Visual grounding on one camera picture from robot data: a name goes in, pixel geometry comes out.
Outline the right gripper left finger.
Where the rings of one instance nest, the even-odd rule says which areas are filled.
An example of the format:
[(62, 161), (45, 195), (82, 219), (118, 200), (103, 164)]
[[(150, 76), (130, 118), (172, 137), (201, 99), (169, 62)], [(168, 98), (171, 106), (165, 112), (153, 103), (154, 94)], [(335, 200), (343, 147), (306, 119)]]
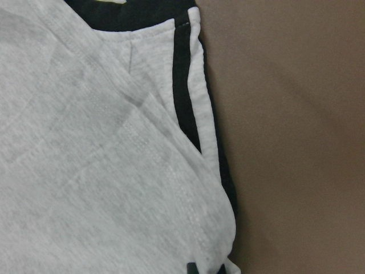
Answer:
[(196, 263), (190, 262), (186, 265), (186, 273), (187, 274), (197, 274), (197, 265)]

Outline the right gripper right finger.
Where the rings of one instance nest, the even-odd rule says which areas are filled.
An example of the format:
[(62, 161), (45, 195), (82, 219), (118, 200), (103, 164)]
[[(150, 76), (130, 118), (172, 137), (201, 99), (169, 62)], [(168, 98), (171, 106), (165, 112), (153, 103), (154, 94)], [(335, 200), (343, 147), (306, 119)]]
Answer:
[(224, 264), (220, 267), (220, 269), (217, 272), (217, 274), (226, 274), (226, 268), (225, 268), (225, 265)]

